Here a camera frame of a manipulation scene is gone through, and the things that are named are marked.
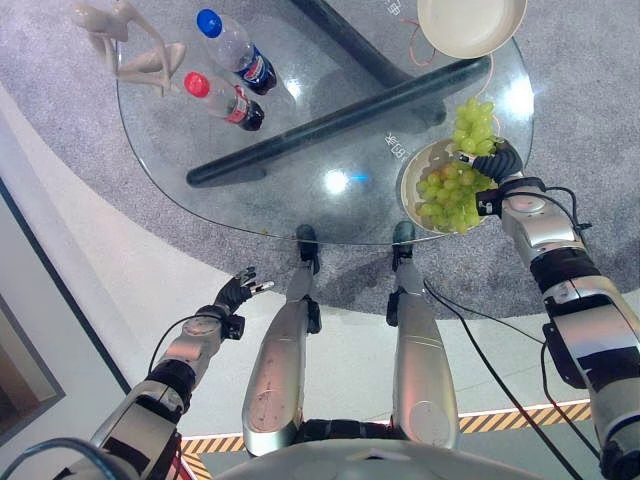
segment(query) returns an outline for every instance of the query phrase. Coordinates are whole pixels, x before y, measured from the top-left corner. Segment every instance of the floor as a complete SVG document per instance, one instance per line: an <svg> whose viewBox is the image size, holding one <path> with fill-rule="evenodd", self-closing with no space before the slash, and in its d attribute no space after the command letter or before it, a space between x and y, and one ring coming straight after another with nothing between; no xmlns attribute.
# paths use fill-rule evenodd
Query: floor
<svg viewBox="0 0 640 480"><path fill-rule="evenodd" d="M76 27L60 20L66 5L38 3L38 35L33 8L0 6L0 64L11 66L0 70L0 175L130 382L143 376L165 326L210 302L228 274L254 263L261 276L276 281L275 292L243 308L251 328L242 342L225 344L212 363L221 368L210 369L182 424L186 435L237 432L242 385L283 302L293 245L205 222L162 195L130 150L113 82L88 46L71 40L78 38ZM516 35L536 94L530 173L576 191L582 217L595 225L587 233L594 260L636 309L639 15L640 5L631 0L616 9L595 0L560 7L530 2ZM389 32L370 32L370 41L384 51ZM419 245L416 262L459 302L540 336L545 317L535 284L497 222L482 229ZM477 255L479 242L483 256ZM324 246L322 260L317 280L324 331L309 341L305 408L317 417L383 420L395 348L395 332L382 316L393 283L390 252ZM459 324L437 313L460 412L509 407ZM474 321L473 329L522 402L546 403L538 346L485 321ZM550 385L561 400L584 396L555 374ZM370 398L366 405L362 392ZM528 448L525 440L517 445L521 452ZM541 451L539 458L548 457Z"/></svg>

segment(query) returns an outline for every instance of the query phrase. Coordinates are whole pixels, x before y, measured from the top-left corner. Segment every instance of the white plate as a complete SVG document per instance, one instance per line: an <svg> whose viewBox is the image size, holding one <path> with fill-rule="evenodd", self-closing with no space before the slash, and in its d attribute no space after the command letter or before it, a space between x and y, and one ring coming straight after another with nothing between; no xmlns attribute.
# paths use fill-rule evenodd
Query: white plate
<svg viewBox="0 0 640 480"><path fill-rule="evenodd" d="M429 43L455 58L477 58L516 32L527 0L418 0L418 20Z"/></svg>

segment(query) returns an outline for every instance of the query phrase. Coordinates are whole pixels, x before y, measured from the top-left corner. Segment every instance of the gray carpet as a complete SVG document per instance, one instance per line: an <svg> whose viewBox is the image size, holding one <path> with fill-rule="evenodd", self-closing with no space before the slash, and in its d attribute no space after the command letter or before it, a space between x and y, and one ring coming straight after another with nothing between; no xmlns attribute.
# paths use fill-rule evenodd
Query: gray carpet
<svg viewBox="0 0 640 480"><path fill-rule="evenodd" d="M65 18L67 3L0 6L0 81L24 114L80 178L132 220L227 272L255 264L283 291L295 261L290 242L197 218L145 176L124 134L115 84ZM354 19L371 8L332 4L349 5L345 15ZM142 0L137 5L152 8ZM596 0L541 0L529 3L516 35L536 93L529 172L576 191L583 221L594 223L587 232L592 256L623 291L640 284L639 18L635 0L615 8ZM399 33L363 34L383 52L385 42L400 41ZM542 310L537 287L495 219L465 237L419 245L415 257L443 292L469 306L500 316ZM389 251L324 246L322 261L318 300L384 311L393 281Z"/></svg>

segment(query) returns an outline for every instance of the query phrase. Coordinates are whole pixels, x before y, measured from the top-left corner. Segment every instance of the bowl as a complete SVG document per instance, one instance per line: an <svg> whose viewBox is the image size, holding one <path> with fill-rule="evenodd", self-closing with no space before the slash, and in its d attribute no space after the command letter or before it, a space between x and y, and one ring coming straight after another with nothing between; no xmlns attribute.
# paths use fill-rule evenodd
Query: bowl
<svg viewBox="0 0 640 480"><path fill-rule="evenodd" d="M418 215L417 205L434 202L425 202L425 200L420 198L416 185L418 182L429 176L433 171L451 163L454 160L454 150L454 142L450 138L427 145L421 150L418 150L411 157L402 174L402 179L400 180L400 199L407 216L416 225L436 234L448 234L453 232L450 230L439 230L433 225L429 218ZM486 217L480 217L478 225L482 223L485 218ZM468 230L471 230L478 225L471 226Z"/></svg>
<svg viewBox="0 0 640 480"><path fill-rule="evenodd" d="M504 45L526 9L527 0L418 0L418 21L440 52L477 58Z"/></svg>

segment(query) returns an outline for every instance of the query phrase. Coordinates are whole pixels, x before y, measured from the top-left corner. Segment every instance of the glass table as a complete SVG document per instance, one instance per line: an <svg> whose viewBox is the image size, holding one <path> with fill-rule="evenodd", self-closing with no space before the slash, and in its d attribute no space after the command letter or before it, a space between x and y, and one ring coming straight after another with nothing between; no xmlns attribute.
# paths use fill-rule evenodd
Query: glass table
<svg viewBox="0 0 640 480"><path fill-rule="evenodd" d="M144 14L165 41L187 46L173 77L180 88L192 70L238 84L205 50L195 26L202 3L158 0ZM400 21L417 16L415 2L394 9L400 2L351 3L225 5L278 75L267 95L248 91L265 112L256 132L210 116L186 93L161 98L148 86L119 82L131 147L158 188L190 212L237 229L291 238L308 223L320 242L389 244L394 225L407 218L398 191L407 162L449 137L455 107L484 86L480 100L495 103L500 135L528 158L533 93L513 40L492 58L457 61L438 53L418 67L409 58L414 26ZM416 56L428 59L432 49L421 32L416 44ZM134 30L119 45L120 61L148 48ZM418 229L419 240L434 235Z"/></svg>

